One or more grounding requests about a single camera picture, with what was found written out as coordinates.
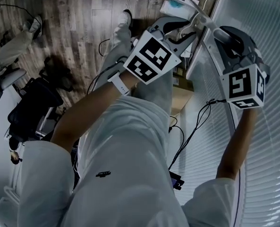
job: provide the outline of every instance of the white cable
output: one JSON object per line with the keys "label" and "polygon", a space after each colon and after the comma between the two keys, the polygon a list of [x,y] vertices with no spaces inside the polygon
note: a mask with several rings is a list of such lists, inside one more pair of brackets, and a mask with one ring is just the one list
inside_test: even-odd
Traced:
{"label": "white cable", "polygon": [[190,61],[191,61],[192,56],[193,56],[193,54],[190,53],[189,61],[188,61],[188,63],[187,63],[187,68],[188,68],[188,66],[189,66],[189,63],[190,63]]}
{"label": "white cable", "polygon": [[[206,6],[206,4],[207,4],[207,1],[208,1],[208,0],[205,0],[205,2],[204,2],[204,4],[203,4],[203,9],[202,9],[202,10],[205,9],[205,6]],[[178,35],[179,35],[179,34],[180,34],[180,39],[183,37],[183,31],[184,31],[185,29],[188,29],[189,27],[192,26],[192,23],[194,22],[195,18],[196,18],[198,15],[199,15],[199,12],[196,12],[196,15],[195,15],[195,16],[193,17],[193,19],[190,21],[190,25],[188,25],[187,27],[183,28],[182,31],[178,32],[178,34],[177,34],[177,39],[176,39],[176,40],[178,40]]]}

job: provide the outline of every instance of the white pants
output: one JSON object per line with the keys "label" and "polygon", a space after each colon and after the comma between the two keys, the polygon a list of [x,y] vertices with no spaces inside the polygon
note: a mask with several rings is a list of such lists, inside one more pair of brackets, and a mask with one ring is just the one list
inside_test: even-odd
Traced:
{"label": "white pants", "polygon": [[33,41],[35,32],[23,31],[0,48],[0,66],[9,66],[23,53]]}
{"label": "white pants", "polygon": [[[130,56],[131,53],[131,32],[126,24],[120,24],[115,29],[109,43],[109,53],[105,57],[103,66],[100,70],[103,71],[109,66],[116,63],[120,56]],[[98,79],[96,88],[101,87],[107,82],[107,77],[114,71],[119,70],[120,73],[125,70],[122,63],[119,63],[114,68],[103,73]],[[162,108],[168,115],[171,113],[172,104],[172,71],[156,79],[149,85],[140,82],[132,96],[153,102]]]}

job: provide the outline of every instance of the wooden floor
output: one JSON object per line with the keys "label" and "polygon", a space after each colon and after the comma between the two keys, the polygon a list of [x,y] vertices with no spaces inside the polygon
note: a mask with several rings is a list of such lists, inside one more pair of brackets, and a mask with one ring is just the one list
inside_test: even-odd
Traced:
{"label": "wooden floor", "polygon": [[[199,0],[200,7],[205,0]],[[71,70],[75,81],[70,93],[59,90],[64,107],[69,108],[86,94],[87,87],[101,67],[98,45],[110,38],[122,10],[129,9],[140,30],[157,18],[164,0],[0,0],[0,3],[27,8],[32,15],[43,18],[43,36],[34,40],[27,52],[19,57],[15,67],[27,70],[17,85],[23,87],[31,78],[39,77],[44,59],[57,56]],[[208,0],[205,11],[210,14],[215,0]],[[0,7],[0,39],[6,31],[13,38],[30,19],[17,8]],[[107,43],[102,44],[102,52]]]}

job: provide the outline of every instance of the sneaker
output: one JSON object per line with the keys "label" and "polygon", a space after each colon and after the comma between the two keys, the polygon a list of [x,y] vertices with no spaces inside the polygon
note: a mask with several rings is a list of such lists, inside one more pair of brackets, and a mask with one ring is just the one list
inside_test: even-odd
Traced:
{"label": "sneaker", "polygon": [[130,26],[131,20],[132,20],[131,12],[128,9],[126,9],[120,14],[118,18],[118,24],[127,24],[128,26]]}
{"label": "sneaker", "polygon": [[39,15],[34,19],[34,22],[29,31],[31,33],[39,31],[36,37],[40,37],[42,35],[42,18]]}
{"label": "sneaker", "polygon": [[29,21],[26,21],[23,25],[22,25],[22,29],[23,31],[30,31],[31,29],[31,23]]}

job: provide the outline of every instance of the office chair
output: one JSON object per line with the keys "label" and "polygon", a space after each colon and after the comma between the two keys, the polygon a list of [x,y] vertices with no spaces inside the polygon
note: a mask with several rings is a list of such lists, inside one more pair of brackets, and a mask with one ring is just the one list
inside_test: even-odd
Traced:
{"label": "office chair", "polygon": [[8,115],[9,134],[22,143],[29,138],[39,140],[36,130],[40,120],[50,108],[63,104],[57,90],[42,78],[31,79],[23,90],[22,100]]}

